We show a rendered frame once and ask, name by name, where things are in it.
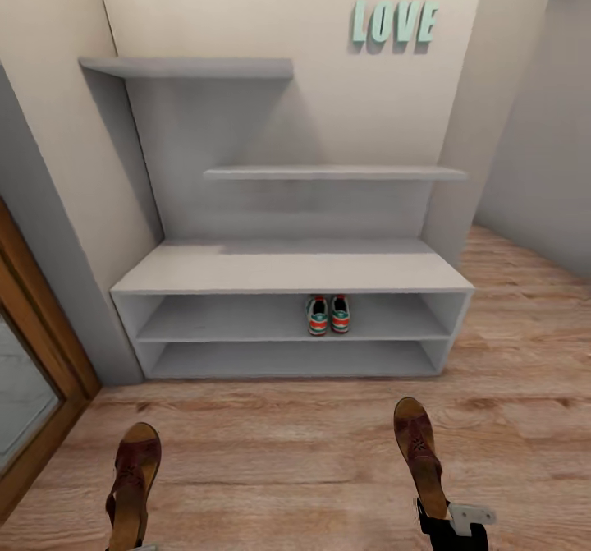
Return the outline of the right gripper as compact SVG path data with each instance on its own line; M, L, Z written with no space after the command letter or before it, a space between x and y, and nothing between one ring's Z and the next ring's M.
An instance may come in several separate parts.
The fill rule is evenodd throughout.
M471 537L456 534L450 520L429 517L420 498L417 498L421 530L430 535L433 551L489 551L488 535L483 524L470 524Z

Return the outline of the gym shoe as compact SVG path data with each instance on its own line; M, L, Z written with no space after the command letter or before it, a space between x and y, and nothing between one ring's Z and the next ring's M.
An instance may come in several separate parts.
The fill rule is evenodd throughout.
M332 319L332 331L347 333L350 323L350 300L345 293L334 293L331 298L329 315Z
M308 320L308 330L313 335L324 335L327 330L329 306L323 294L309 294L306 300L305 313Z

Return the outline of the sandal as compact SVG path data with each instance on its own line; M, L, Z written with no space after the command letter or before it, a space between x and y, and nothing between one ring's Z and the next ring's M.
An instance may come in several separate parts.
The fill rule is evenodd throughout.
M393 422L397 444L426 513L431 518L445 518L448 501L441 485L442 463L435 456L432 424L427 412L417 399L405 397L396 404Z
M105 503L112 523L108 551L131 551L145 539L146 503L161 459L158 432L146 422L133 424L118 446L116 480Z

